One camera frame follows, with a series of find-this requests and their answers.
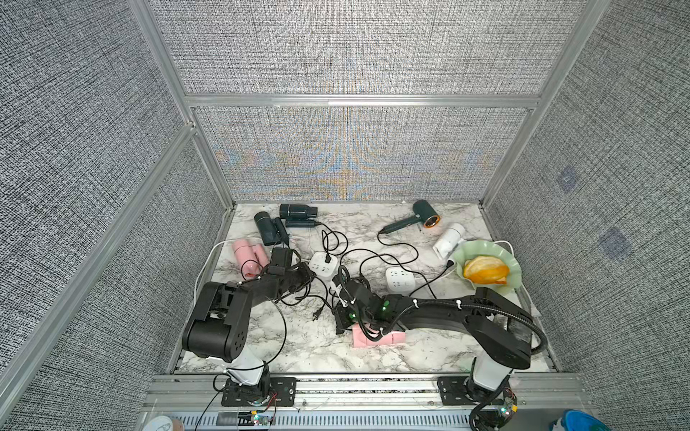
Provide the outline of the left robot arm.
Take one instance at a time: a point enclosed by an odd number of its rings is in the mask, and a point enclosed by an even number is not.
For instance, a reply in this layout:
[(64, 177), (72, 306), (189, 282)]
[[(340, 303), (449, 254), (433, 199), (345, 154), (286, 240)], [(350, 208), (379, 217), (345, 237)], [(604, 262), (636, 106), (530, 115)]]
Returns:
[(295, 251), (273, 251), (258, 276), (242, 283), (208, 282), (201, 289), (181, 336), (183, 349), (197, 357), (219, 359), (235, 384), (257, 386), (269, 363), (246, 348), (253, 307), (277, 302), (310, 285), (316, 274), (305, 262), (294, 262)]

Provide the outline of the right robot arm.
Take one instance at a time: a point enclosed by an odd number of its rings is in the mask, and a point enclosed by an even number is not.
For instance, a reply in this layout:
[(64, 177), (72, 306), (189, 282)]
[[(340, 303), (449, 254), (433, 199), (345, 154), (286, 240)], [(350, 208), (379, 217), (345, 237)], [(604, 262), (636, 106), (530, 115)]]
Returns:
[(333, 309), (338, 333), (357, 327), (370, 342), (379, 342), (391, 332), (418, 329), (472, 336), (483, 349), (469, 378), (472, 389), (498, 389), (512, 372), (530, 368), (531, 358), (548, 345), (546, 334), (529, 312), (486, 287), (451, 299), (376, 296), (354, 286), (341, 289), (341, 295)]

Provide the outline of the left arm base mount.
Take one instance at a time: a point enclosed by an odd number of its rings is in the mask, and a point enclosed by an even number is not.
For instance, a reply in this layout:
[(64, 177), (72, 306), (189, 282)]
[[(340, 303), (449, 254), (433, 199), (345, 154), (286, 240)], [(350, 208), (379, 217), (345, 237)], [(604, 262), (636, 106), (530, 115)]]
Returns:
[(297, 382), (294, 377), (276, 377), (269, 372), (263, 373), (256, 385), (239, 384), (228, 378), (222, 391), (221, 405), (244, 409), (293, 407)]

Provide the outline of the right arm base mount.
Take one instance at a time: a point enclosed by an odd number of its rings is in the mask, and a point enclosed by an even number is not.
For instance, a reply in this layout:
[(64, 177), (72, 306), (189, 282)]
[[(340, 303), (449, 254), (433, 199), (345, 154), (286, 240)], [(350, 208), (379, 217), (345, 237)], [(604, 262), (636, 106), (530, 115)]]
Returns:
[(518, 410), (517, 395), (506, 375), (494, 390), (477, 384), (472, 376), (439, 377), (437, 379), (444, 406), (471, 407), (468, 425), (472, 430), (501, 430), (511, 422)]

